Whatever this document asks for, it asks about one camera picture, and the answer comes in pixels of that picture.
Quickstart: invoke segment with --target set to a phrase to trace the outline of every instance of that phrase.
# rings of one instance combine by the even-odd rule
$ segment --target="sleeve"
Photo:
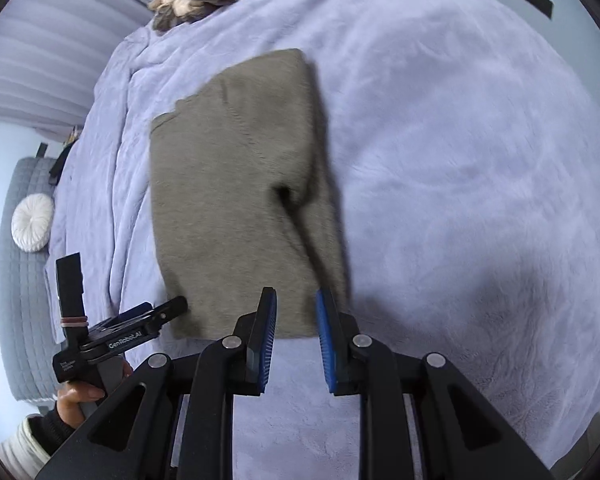
[[[0,443],[0,460],[16,480],[32,480],[49,460],[47,453],[33,436],[28,416],[7,440]]]

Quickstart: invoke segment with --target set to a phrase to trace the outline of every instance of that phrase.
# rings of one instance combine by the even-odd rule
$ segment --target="silver screw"
[[[440,354],[429,354],[427,356],[427,363],[434,368],[442,368],[446,364],[446,359]]]
[[[358,334],[353,336],[353,344],[358,348],[366,348],[368,346],[371,346],[371,343],[373,341],[374,340],[366,334]]]
[[[222,346],[225,348],[238,348],[242,344],[242,339],[237,335],[228,335],[222,339]]]
[[[149,357],[149,366],[151,368],[162,368],[167,364],[167,356],[165,354],[154,354]]]

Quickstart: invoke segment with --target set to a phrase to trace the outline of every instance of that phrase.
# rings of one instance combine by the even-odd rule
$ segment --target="fleece blanket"
[[[56,193],[53,262],[80,251],[91,322],[165,300],[151,226],[154,117],[225,68],[300,49],[328,121],[350,309],[395,351],[446,354],[551,465],[600,409],[600,110],[495,0],[240,0],[120,44]],[[127,358],[201,342],[158,340]],[[318,341],[279,339],[235,403],[238,479],[357,476],[358,403]]]

